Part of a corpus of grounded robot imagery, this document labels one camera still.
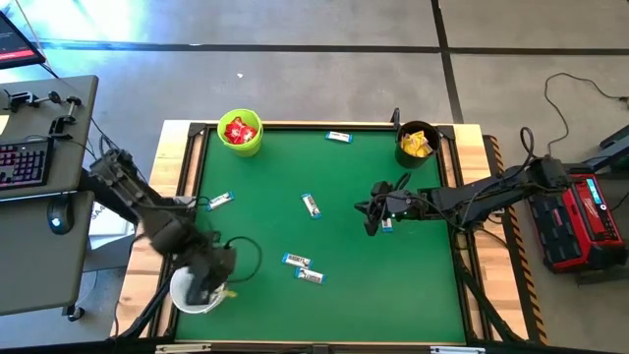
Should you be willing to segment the yellow black hazard tape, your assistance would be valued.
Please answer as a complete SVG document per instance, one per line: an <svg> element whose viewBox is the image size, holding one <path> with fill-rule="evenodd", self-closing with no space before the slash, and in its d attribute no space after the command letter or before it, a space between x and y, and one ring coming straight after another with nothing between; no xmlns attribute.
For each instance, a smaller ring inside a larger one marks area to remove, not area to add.
<svg viewBox="0 0 629 354"><path fill-rule="evenodd" d="M477 235L486 295L518 336L547 344L543 315L514 207L499 212Z"/></svg>

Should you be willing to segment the black monitor red stripe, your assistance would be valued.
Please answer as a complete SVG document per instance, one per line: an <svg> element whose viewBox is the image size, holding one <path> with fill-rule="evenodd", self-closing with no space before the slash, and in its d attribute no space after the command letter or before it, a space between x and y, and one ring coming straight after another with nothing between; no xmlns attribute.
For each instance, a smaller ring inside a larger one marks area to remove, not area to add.
<svg viewBox="0 0 629 354"><path fill-rule="evenodd" d="M0 11L0 70L44 62L44 55Z"/></svg>

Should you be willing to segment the black computer mouse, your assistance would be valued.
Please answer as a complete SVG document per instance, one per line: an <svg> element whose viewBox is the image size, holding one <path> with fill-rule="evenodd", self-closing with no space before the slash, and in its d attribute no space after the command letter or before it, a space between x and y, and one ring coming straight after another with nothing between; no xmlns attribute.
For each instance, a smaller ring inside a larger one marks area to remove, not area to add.
<svg viewBox="0 0 629 354"><path fill-rule="evenodd" d="M48 204L46 218L54 234L67 234L74 226L74 208L71 198L67 195L53 198Z"/></svg>

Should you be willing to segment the white plastic bucket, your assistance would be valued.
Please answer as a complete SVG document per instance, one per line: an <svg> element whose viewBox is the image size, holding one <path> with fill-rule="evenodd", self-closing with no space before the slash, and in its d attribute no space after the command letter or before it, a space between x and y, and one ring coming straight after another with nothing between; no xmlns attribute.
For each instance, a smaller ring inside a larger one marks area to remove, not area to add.
<svg viewBox="0 0 629 354"><path fill-rule="evenodd" d="M174 271L170 280L170 296L175 307L191 315L206 314L216 308L228 295L226 284L211 293L209 302L201 305L189 305L186 302L187 291L191 289L193 275L189 272L187 266L181 267Z"/></svg>

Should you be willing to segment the black desk clamp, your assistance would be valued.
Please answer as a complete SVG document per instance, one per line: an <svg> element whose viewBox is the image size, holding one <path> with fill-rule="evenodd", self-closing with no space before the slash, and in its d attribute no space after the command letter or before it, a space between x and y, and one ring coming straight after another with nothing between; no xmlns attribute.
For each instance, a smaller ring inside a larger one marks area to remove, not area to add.
<svg viewBox="0 0 629 354"><path fill-rule="evenodd" d="M37 100L37 96L30 91L22 91L16 93L9 93L4 90L7 96L7 104L4 110L11 112L18 112L23 105L33 105Z"/></svg>
<svg viewBox="0 0 629 354"><path fill-rule="evenodd" d="M74 111L77 106L81 106L82 101L76 96L69 96L66 98L66 102L70 104L68 113L60 115L51 121L50 128L48 130L48 137L54 140L72 140L73 136L65 131L67 126L74 125L76 118L74 117Z"/></svg>

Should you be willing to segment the black frame strut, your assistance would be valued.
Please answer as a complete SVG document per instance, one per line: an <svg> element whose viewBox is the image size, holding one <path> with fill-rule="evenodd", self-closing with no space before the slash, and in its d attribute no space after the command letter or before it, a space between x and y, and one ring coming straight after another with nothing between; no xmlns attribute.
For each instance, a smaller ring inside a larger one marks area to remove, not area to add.
<svg viewBox="0 0 629 354"><path fill-rule="evenodd" d="M176 310L169 293L168 280L159 283L144 308L125 330L121 330L117 307L114 310L113 334L110 336L112 340L174 339L173 324L176 321L172 320L172 315L176 315Z"/></svg>
<svg viewBox="0 0 629 354"><path fill-rule="evenodd" d="M456 276L469 288L479 306L480 313L486 315L487 321L495 328L502 341L505 343L524 342L524 339L516 334L500 316L499 312L493 307L484 290L474 278L473 273L466 267L461 256L462 251L469 252L470 246L460 247L459 237L455 236L453 247L456 249L453 256Z"/></svg>

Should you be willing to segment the red black power station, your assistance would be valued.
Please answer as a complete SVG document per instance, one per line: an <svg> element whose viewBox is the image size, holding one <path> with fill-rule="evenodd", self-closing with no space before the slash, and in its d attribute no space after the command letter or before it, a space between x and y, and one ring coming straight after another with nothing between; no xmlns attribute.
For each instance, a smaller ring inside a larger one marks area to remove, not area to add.
<svg viewBox="0 0 629 354"><path fill-rule="evenodd" d="M573 184L559 196L529 198L543 263L553 273L624 266L629 249L605 201L593 168L565 166Z"/></svg>

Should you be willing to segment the black backlit keyboard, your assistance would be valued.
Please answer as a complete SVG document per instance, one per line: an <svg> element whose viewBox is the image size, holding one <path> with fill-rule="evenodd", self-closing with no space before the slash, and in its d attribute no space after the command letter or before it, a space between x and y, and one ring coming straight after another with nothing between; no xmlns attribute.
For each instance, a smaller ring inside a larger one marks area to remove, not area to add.
<svg viewBox="0 0 629 354"><path fill-rule="evenodd" d="M50 138L0 144L0 191L45 185L52 151Z"/></svg>

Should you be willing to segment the black plastic bucket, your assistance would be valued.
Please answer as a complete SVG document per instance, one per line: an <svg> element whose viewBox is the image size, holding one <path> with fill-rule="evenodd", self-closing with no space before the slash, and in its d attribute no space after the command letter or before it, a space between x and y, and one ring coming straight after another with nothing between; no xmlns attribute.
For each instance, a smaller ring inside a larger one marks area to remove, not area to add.
<svg viewBox="0 0 629 354"><path fill-rule="evenodd" d="M429 139L429 145L432 147L432 153L428 157L413 157L401 148L401 141L405 134L413 134L419 131L425 132ZM423 121L411 121L401 125L396 132L395 142L395 158L397 162L405 168L419 168L423 163L427 162L430 157L438 154L440 150L439 132L433 125Z"/></svg>

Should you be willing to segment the dark grey equipment case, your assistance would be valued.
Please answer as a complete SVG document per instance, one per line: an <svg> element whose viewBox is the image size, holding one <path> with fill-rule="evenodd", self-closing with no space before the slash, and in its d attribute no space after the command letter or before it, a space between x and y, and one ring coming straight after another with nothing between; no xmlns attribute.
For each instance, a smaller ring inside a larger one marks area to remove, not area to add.
<svg viewBox="0 0 629 354"><path fill-rule="evenodd" d="M601 151L584 161L594 171L622 159L629 154L629 124L600 142Z"/></svg>

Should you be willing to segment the white paper sheet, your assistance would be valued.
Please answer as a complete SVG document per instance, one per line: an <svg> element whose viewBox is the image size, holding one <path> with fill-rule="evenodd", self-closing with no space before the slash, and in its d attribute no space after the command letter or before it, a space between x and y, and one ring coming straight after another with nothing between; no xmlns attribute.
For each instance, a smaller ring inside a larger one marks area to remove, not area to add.
<svg viewBox="0 0 629 354"><path fill-rule="evenodd" d="M135 226L133 223L99 203L93 204L88 231L88 242L91 250L132 236L134 233Z"/></svg>

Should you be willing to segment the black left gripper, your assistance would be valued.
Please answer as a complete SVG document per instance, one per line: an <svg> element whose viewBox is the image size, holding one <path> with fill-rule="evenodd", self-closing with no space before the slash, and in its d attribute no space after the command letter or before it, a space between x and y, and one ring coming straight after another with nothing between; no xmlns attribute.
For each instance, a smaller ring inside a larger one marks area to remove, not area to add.
<svg viewBox="0 0 629 354"><path fill-rule="evenodd" d="M193 244L184 252L184 260L193 276L186 303L210 303L215 297L216 288L234 271L235 250L227 246Z"/></svg>

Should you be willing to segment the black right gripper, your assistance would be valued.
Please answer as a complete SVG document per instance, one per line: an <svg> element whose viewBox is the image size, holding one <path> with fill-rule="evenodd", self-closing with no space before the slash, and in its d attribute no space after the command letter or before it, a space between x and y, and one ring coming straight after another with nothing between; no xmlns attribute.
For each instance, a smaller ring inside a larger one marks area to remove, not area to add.
<svg viewBox="0 0 629 354"><path fill-rule="evenodd" d="M368 201L354 204L354 208L367 217L364 226L369 236L375 235L382 219L420 219L430 212L425 198L408 190L395 188L389 182L375 183L370 195Z"/></svg>

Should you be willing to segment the silver table edge plate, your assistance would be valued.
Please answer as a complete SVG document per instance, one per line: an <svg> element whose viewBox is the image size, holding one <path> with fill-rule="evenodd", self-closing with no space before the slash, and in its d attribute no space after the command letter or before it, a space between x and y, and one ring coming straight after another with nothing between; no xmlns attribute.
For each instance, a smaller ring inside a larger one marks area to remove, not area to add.
<svg viewBox="0 0 629 354"><path fill-rule="evenodd" d="M210 343L171 343L157 345L154 354L196 354L210 351Z"/></svg>
<svg viewBox="0 0 629 354"><path fill-rule="evenodd" d="M431 346L430 354L486 354L482 347L468 346Z"/></svg>

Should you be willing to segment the grey desk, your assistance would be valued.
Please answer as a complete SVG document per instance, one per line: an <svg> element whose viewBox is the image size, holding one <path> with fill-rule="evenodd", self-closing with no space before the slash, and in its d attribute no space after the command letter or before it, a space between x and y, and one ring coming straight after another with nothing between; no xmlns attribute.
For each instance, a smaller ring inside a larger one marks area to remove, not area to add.
<svg viewBox="0 0 629 354"><path fill-rule="evenodd" d="M82 105L73 111L76 123L64 129L64 132L72 138L67 142L55 144L47 183L43 186L0 191L0 200L50 195L79 189L97 87L98 77L94 75L0 84L0 115L7 113L9 116L4 130L0 133L0 144L46 136L52 121L67 114L70 107L68 103L59 105L46 100L37 108L23 106L16 113L6 112L4 108L8 102L8 93L30 91L44 99L49 92L55 91L63 99L75 96L82 101Z"/></svg>
<svg viewBox="0 0 629 354"><path fill-rule="evenodd" d="M77 301L94 195L70 198L74 226L63 235L48 225L48 198L0 203L0 316Z"/></svg>

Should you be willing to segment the lime green plastic bucket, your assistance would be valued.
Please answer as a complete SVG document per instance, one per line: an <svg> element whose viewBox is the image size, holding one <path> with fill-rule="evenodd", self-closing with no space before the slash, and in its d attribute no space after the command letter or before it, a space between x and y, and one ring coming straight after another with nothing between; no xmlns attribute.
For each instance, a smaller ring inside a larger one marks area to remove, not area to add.
<svg viewBox="0 0 629 354"><path fill-rule="evenodd" d="M257 135L250 142L242 145L232 145L224 136L227 124L230 123L237 116L241 117L243 122L246 123L248 126L252 126L257 129ZM217 134L222 144L231 149L236 155L241 157L250 157L255 155L261 147L263 125L262 121L253 110L234 109L225 113L219 119L217 125Z"/></svg>

